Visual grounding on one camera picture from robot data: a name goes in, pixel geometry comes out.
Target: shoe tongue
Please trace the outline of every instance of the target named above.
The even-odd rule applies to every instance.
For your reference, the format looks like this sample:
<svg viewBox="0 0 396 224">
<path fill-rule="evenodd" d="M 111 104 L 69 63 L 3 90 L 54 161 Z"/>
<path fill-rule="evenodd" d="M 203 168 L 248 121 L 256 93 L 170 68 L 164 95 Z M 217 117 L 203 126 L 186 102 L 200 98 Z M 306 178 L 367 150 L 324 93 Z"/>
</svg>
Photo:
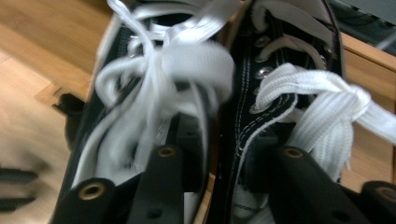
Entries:
<svg viewBox="0 0 396 224">
<path fill-rule="evenodd" d="M 203 7 L 206 3 L 210 2 L 210 0 L 143 0 L 142 2 L 168 2 L 168 3 L 184 3 L 187 5 L 195 6 L 195 7 Z"/>
</svg>

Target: wooden surface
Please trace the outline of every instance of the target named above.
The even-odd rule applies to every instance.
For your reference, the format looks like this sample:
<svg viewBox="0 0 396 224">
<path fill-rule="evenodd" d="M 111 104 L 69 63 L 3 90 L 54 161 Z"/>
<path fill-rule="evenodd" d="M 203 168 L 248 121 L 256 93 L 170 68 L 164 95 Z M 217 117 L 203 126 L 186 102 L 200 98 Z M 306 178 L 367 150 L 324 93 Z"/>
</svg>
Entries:
<svg viewBox="0 0 396 224">
<path fill-rule="evenodd" d="M 348 35 L 342 37 L 348 81 L 362 86 L 376 103 L 395 113 L 396 58 Z M 360 191 L 368 180 L 396 183 L 393 145 L 359 125 L 355 125 L 350 164 L 352 169 L 343 172 L 343 184 L 351 189 Z"/>
<path fill-rule="evenodd" d="M 110 16 L 106 1 L 99 0 L 0 1 L 0 165 L 40 176 L 25 187 L 0 186 L 5 194 L 38 196 L 15 214 L 0 215 L 0 223 L 46 223 L 50 218 L 69 153 L 64 118 L 49 105 L 59 89 L 86 99 L 95 51 Z M 348 79 L 394 112 L 394 58 L 343 38 Z M 359 126 L 355 136 L 352 170 L 343 172 L 343 184 L 359 190 L 367 180 L 390 181 L 390 143 Z"/>
<path fill-rule="evenodd" d="M 48 223 L 63 181 L 69 151 L 64 117 L 35 96 L 50 82 L 0 50 L 0 166 L 34 171 L 26 186 L 0 184 L 0 197 L 35 196 L 0 223 Z"/>
<path fill-rule="evenodd" d="M 111 12 L 97 0 L 1 0 L 0 49 L 86 99 Z"/>
</svg>

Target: sneaker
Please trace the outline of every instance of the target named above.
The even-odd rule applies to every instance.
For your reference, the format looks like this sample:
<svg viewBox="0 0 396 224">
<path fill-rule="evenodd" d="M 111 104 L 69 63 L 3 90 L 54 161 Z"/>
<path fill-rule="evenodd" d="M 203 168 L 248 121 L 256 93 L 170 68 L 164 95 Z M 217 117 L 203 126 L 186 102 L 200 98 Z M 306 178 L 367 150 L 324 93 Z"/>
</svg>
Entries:
<svg viewBox="0 0 396 224">
<path fill-rule="evenodd" d="M 195 188 L 184 193 L 184 222 L 191 223 L 209 174 L 207 123 L 232 90 L 233 59 L 213 36 L 240 2 L 107 2 L 115 15 L 98 50 L 92 95 L 55 217 L 64 211 L 68 195 L 83 189 L 87 181 L 109 181 L 116 188 L 127 182 L 135 185 L 154 148 L 174 144 L 190 155 L 184 163 L 196 166 Z M 123 217 L 117 222 L 124 222 L 130 209 L 126 210 L 126 215 L 112 216 Z"/>
<path fill-rule="evenodd" d="M 350 156 L 352 121 L 396 142 L 395 117 L 342 79 L 339 32 L 325 1 L 256 0 L 242 11 L 208 223 L 275 222 L 263 176 L 272 149 L 304 149 L 336 181 Z"/>
</svg>

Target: wooden floor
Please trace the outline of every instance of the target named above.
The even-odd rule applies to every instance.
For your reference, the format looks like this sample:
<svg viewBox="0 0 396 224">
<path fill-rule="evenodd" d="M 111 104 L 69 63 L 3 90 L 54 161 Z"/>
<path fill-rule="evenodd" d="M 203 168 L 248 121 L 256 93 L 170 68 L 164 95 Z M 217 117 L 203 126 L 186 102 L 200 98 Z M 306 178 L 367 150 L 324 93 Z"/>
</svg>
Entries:
<svg viewBox="0 0 396 224">
<path fill-rule="evenodd" d="M 49 105 L 59 89 L 86 99 L 95 52 L 111 11 L 105 0 L 0 0 L 0 166 L 33 170 L 28 186 L 0 185 L 0 196 L 35 195 L 0 223 L 47 223 L 69 152 L 64 117 Z M 353 74 L 359 71 L 349 67 Z M 394 111 L 394 104 L 375 97 Z M 391 179 L 390 144 L 357 127 L 344 185 Z"/>
</svg>

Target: eyelet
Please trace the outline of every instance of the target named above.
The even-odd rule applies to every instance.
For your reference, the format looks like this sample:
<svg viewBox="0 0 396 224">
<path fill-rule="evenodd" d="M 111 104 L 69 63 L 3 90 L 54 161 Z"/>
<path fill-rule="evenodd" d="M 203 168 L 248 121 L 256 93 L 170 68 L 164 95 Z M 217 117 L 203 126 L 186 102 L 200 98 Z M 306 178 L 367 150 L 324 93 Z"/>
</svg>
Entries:
<svg viewBox="0 0 396 224">
<path fill-rule="evenodd" d="M 256 40 L 256 42 L 254 43 L 254 46 L 256 46 L 257 48 L 264 48 L 270 42 L 271 42 L 270 37 L 265 35 L 265 36 L 260 37 L 258 40 Z"/>
<path fill-rule="evenodd" d="M 323 47 L 327 52 L 332 53 L 332 48 L 329 45 Z"/>
<path fill-rule="evenodd" d="M 250 114 L 259 114 L 262 111 L 259 108 L 256 108 L 256 105 L 252 105 L 249 109 Z"/>
<path fill-rule="evenodd" d="M 272 67 L 263 67 L 256 73 L 254 77 L 257 79 L 265 79 L 268 77 L 268 74 L 270 74 L 273 70 L 274 68 Z"/>
<path fill-rule="evenodd" d="M 259 92 L 260 92 L 260 88 L 256 88 L 256 89 L 254 90 L 253 94 L 258 95 Z"/>
<path fill-rule="evenodd" d="M 327 69 L 327 60 L 323 55 L 320 55 L 321 60 L 323 61 L 324 69 Z"/>
</svg>

